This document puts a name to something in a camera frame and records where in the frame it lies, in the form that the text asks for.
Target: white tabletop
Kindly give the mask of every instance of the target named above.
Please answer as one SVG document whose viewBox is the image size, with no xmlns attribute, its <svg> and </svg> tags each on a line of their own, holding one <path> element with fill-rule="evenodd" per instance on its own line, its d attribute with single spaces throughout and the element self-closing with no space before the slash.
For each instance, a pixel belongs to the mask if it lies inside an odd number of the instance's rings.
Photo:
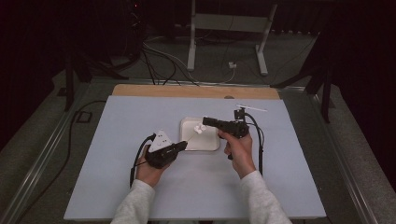
<svg viewBox="0 0 396 224">
<path fill-rule="evenodd" d="M 95 136 L 74 188 L 65 219 L 111 219 L 129 192 L 130 170 L 143 140 L 164 130 L 179 141 L 180 122 L 208 116 L 233 120 L 236 105 L 247 110 L 265 135 L 263 176 L 269 189 L 292 218 L 325 217 L 323 205 L 282 100 L 207 99 L 109 96 Z M 258 166 L 258 136 L 253 156 Z M 155 188 L 150 219 L 246 218 L 238 193 L 239 177 L 223 153 L 184 151 L 164 172 Z"/>
</svg>

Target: table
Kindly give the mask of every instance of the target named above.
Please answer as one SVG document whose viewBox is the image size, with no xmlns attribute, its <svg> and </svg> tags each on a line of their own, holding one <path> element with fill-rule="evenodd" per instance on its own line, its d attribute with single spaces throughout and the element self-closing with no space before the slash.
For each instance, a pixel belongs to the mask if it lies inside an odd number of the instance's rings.
<svg viewBox="0 0 396 224">
<path fill-rule="evenodd" d="M 268 75 L 268 69 L 262 51 L 270 33 L 277 5 L 271 6 L 268 17 L 247 17 L 196 13 L 195 0 L 191 1 L 191 35 L 189 59 L 187 62 L 187 69 L 189 71 L 193 71 L 195 66 L 195 29 L 209 29 L 262 33 L 262 42 L 260 45 L 256 45 L 256 56 L 260 67 L 260 74 Z"/>
<path fill-rule="evenodd" d="M 129 192 L 130 168 L 144 138 L 164 129 L 176 142 L 181 118 L 205 114 L 230 120 L 235 103 L 268 109 L 265 114 L 261 111 L 248 113 L 263 128 L 266 139 L 264 179 L 287 215 L 291 218 L 326 217 L 289 114 L 276 90 L 118 85 L 108 98 L 64 218 L 113 218 Z M 252 133 L 252 137 L 254 161 L 258 166 L 257 134 Z M 225 142 L 221 141 L 216 151 L 179 153 L 156 187 L 149 218 L 247 218 L 248 211 L 237 196 L 239 177 L 222 152 L 224 146 Z"/>
</svg>

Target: floor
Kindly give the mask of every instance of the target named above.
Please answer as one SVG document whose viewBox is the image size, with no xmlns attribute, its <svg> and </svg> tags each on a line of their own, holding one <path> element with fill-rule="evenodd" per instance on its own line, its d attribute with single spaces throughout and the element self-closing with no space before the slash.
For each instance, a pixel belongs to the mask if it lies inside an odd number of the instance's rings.
<svg viewBox="0 0 396 224">
<path fill-rule="evenodd" d="M 191 80 L 194 80 L 195 84 L 199 85 L 267 87 L 299 72 L 305 57 L 315 43 L 315 37 L 270 34 L 264 48 L 264 57 L 269 70 L 269 75 L 266 77 L 259 74 L 254 53 L 254 45 L 260 41 L 259 35 L 207 32 L 196 41 L 198 47 L 195 70 L 188 73 L 183 69 L 189 48 L 187 36 L 179 36 L 173 40 L 157 35 L 149 36 L 144 45 L 149 62 L 144 55 L 141 55 L 138 62 L 118 71 L 122 76 L 129 78 L 127 81 L 115 80 L 101 71 L 92 69 L 94 78 L 90 84 L 79 85 L 76 104 L 72 109 L 76 110 L 92 101 L 105 100 L 118 83 L 163 84 L 169 77 L 171 78 L 166 84 L 193 85 Z M 167 57 L 157 56 L 158 52 L 166 53 Z M 168 58 L 174 59 L 177 63 L 176 69 Z M 125 58 L 122 57 L 113 58 L 114 63 L 124 61 Z M 230 69 L 228 62 L 235 62 L 236 68 Z M 148 65 L 152 66 L 151 74 Z M 375 223 L 370 219 L 373 217 L 376 223 L 396 223 L 396 217 L 392 212 L 396 208 L 394 191 L 391 190 L 389 183 L 387 184 L 376 160 L 373 159 L 371 150 L 348 111 L 339 90 L 332 86 L 329 113 L 331 123 L 326 124 L 318 115 L 319 104 L 315 103 L 320 98 L 320 92 L 318 98 L 303 92 L 308 80 L 308 78 L 300 80 L 292 87 L 281 90 L 279 94 L 290 112 L 294 129 L 328 218 L 292 222 Z M 21 186 L 41 150 L 48 147 L 48 143 L 53 144 L 53 151 L 48 155 L 49 162 L 35 180 L 35 187 L 28 193 L 31 195 L 27 202 L 23 201 L 26 203 L 25 208 L 31 204 L 33 206 L 28 210 L 18 210 L 22 214 L 20 223 L 74 223 L 63 219 L 64 211 L 105 105 L 95 103 L 86 107 L 86 111 L 93 113 L 90 123 L 74 123 L 70 130 L 68 124 L 60 128 L 57 125 L 61 120 L 70 120 L 70 115 L 68 119 L 65 118 L 67 117 L 67 113 L 64 113 L 65 99 L 57 96 L 59 89 L 64 87 L 64 72 L 56 76 L 53 81 L 56 86 L 53 93 L 0 154 L 2 183 L 0 214 L 5 214 L 7 206 L 11 204 L 13 198 L 15 199 L 18 187 Z M 57 141 L 49 142 L 54 130 L 61 131 L 58 132 Z M 48 190 L 41 194 L 61 170 L 67 157 L 68 146 L 71 149 L 70 160 Z M 80 223 L 109 223 L 109 221 Z"/>
</svg>

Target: person's right hand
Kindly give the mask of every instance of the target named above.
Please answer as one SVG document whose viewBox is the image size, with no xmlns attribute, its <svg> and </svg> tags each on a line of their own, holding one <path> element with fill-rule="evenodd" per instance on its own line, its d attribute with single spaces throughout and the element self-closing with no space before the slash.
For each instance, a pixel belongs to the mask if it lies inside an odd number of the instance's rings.
<svg viewBox="0 0 396 224">
<path fill-rule="evenodd" d="M 253 140 L 250 133 L 240 139 L 222 130 L 219 130 L 219 135 L 227 140 L 224 153 L 227 155 L 233 154 L 233 168 L 241 179 L 256 170 L 251 156 Z"/>
</svg>

